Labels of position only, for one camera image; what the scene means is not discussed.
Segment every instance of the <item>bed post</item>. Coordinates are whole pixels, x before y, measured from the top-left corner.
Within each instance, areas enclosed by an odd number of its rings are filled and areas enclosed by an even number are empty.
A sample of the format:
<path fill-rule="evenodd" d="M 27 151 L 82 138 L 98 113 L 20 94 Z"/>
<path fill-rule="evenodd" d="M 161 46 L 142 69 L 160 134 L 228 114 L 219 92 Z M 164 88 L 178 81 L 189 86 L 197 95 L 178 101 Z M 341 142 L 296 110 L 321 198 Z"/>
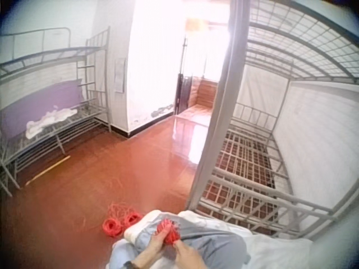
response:
<path fill-rule="evenodd" d="M 111 133 L 111 113 L 109 106 L 108 90 L 107 90 L 107 55 L 108 55 L 108 43 L 110 39 L 110 26 L 107 28 L 107 38 L 105 46 L 105 67 L 104 67 L 104 87 L 105 87 L 105 97 L 106 97 L 106 110 L 107 110 L 107 122 L 108 122 L 108 131 Z"/>

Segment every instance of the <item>person's hand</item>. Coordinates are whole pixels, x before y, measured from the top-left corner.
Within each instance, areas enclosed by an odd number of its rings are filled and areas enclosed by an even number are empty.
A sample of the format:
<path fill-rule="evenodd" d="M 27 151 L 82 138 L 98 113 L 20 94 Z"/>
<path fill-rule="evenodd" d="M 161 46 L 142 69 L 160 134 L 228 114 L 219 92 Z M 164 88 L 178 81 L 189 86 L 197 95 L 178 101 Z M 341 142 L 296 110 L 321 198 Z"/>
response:
<path fill-rule="evenodd" d="M 162 250 L 163 240 L 166 238 L 170 229 L 171 227 L 167 226 L 159 234 L 152 235 L 147 248 L 132 261 L 132 264 L 138 268 L 149 268 L 158 260 Z"/>
<path fill-rule="evenodd" d="M 174 243 L 176 249 L 176 265 L 180 269 L 207 269 L 201 255 L 194 248 L 178 240 Z"/>

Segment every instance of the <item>white mattress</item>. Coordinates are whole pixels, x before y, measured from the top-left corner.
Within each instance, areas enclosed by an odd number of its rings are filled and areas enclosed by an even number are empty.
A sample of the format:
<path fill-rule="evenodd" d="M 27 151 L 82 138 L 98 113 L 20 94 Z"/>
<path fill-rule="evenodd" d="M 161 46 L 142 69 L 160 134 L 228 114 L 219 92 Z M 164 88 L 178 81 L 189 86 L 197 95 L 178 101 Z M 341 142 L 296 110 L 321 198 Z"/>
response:
<path fill-rule="evenodd" d="M 162 212 L 154 210 L 139 223 L 125 231 L 125 239 L 134 243 L 140 232 Z M 230 231 L 244 238 L 251 260 L 243 269 L 309 269 L 309 251 L 312 241 L 307 239 L 274 239 L 266 235 L 253 235 L 248 229 L 217 219 L 200 216 L 192 211 L 182 211 L 180 217 L 203 227 Z M 158 260 L 152 269 L 168 268 L 168 261 Z"/>

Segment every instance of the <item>gray pants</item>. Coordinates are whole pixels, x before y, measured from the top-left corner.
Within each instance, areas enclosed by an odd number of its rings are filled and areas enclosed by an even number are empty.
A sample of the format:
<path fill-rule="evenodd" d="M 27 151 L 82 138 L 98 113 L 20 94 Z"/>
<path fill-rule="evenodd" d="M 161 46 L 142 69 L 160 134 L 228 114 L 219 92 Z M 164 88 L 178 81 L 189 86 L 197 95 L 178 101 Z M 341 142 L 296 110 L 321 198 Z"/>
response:
<path fill-rule="evenodd" d="M 135 245 L 124 239 L 116 243 L 112 250 L 109 269 L 119 269 L 125 262 L 133 260 L 141 253 L 149 244 L 151 235 L 156 231 L 157 225 L 165 218 L 171 219 L 178 224 L 181 240 L 200 253 L 208 268 L 240 269 L 248 261 L 246 243 L 239 235 L 196 226 L 178 216 L 160 214 L 139 234 Z M 176 251 L 173 247 L 167 246 L 164 256 L 170 261 L 174 261 Z"/>

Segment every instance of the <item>ball of red yarn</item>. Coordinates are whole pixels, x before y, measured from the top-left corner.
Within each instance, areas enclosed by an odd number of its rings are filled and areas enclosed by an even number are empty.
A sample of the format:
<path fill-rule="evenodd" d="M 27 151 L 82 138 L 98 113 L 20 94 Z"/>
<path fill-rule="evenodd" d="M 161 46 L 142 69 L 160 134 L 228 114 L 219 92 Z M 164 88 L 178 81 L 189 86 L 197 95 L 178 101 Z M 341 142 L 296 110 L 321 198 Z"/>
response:
<path fill-rule="evenodd" d="M 164 238 L 164 244 L 173 244 L 175 241 L 180 240 L 180 233 L 178 232 L 178 228 L 175 226 L 174 222 L 169 219 L 163 219 L 157 225 L 157 232 L 159 234 L 165 227 L 170 226 L 170 230 L 168 235 Z"/>
<path fill-rule="evenodd" d="M 106 219 L 102 224 L 102 229 L 111 237 L 116 237 L 123 233 L 123 226 L 116 219 Z"/>
<path fill-rule="evenodd" d="M 128 213 L 125 218 L 123 219 L 123 226 L 125 227 L 125 230 L 133 225 L 135 225 L 137 222 L 139 222 L 142 219 L 142 215 L 138 212 L 130 212 Z"/>
<path fill-rule="evenodd" d="M 125 230 L 142 219 L 142 215 L 124 204 L 112 203 L 108 207 L 108 218 L 103 222 L 102 229 L 111 237 L 121 236 Z"/>

